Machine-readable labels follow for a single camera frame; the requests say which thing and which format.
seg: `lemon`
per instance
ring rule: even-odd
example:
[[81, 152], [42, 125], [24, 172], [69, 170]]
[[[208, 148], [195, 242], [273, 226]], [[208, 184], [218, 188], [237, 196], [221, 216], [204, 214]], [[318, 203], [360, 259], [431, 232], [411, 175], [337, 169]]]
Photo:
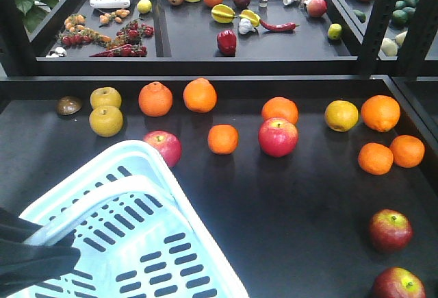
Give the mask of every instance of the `lemon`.
[[95, 108], [88, 120], [92, 131], [102, 137], [114, 136], [123, 126], [122, 112], [112, 105]]
[[152, 10], [151, 0], [140, 0], [137, 3], [138, 12], [141, 14], [146, 14]]
[[347, 132], [359, 120], [357, 107], [349, 101], [332, 101], [324, 113], [326, 124], [336, 132]]

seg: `bell pepper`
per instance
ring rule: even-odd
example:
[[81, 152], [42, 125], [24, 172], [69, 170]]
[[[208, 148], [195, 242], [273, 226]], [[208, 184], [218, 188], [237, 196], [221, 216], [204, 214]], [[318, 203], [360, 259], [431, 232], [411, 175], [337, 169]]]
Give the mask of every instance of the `bell pepper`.
[[218, 48], [226, 56], [235, 56], [237, 36], [230, 29], [222, 31], [217, 36]]

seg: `yellow lemon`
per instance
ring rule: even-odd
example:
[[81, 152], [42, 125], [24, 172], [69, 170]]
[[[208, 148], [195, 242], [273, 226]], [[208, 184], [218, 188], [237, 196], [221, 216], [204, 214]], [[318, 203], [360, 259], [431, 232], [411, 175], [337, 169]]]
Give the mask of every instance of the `yellow lemon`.
[[324, 113], [326, 124], [336, 132], [347, 132], [359, 120], [357, 107], [349, 101], [332, 101]]

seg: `orange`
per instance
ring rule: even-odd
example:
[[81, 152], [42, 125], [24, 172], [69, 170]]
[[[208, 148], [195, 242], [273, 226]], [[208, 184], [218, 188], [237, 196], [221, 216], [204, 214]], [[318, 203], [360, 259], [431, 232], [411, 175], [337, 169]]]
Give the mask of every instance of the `orange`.
[[392, 166], [394, 157], [389, 148], [376, 142], [369, 142], [362, 146], [359, 157], [359, 166], [373, 175], [384, 175]]
[[183, 91], [185, 106], [198, 113], [207, 113], [216, 106], [218, 94], [210, 81], [204, 77], [192, 80], [185, 86]]
[[148, 116], [163, 116], [169, 112], [172, 104], [172, 92], [158, 81], [145, 85], [138, 95], [138, 105]]
[[389, 149], [394, 155], [394, 163], [403, 168], [413, 168], [420, 164], [424, 157], [423, 142], [410, 135], [394, 138]]
[[296, 104], [285, 97], [274, 97], [263, 105], [261, 116], [264, 120], [283, 118], [295, 125], [298, 122], [298, 108]]
[[378, 132], [388, 132], [400, 118], [398, 102], [389, 96], [375, 95], [363, 103], [361, 108], [363, 122]]
[[239, 144], [239, 132], [232, 125], [214, 125], [208, 133], [208, 147], [216, 154], [231, 154]]

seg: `white vegetable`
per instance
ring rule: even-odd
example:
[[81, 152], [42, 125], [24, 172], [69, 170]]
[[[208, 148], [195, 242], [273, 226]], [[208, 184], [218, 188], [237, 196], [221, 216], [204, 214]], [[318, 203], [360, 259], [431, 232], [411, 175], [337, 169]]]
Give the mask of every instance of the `white vegetable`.
[[396, 43], [399, 47], [401, 47], [403, 45], [404, 38], [406, 37], [407, 33], [408, 33], [408, 31], [404, 31], [404, 32], [396, 35]]
[[383, 38], [381, 51], [383, 51], [386, 56], [397, 56], [398, 45], [390, 38]]
[[249, 31], [255, 32], [255, 28], [253, 27], [253, 24], [251, 24], [251, 21], [249, 19], [242, 18], [239, 22], [239, 33], [247, 34]]

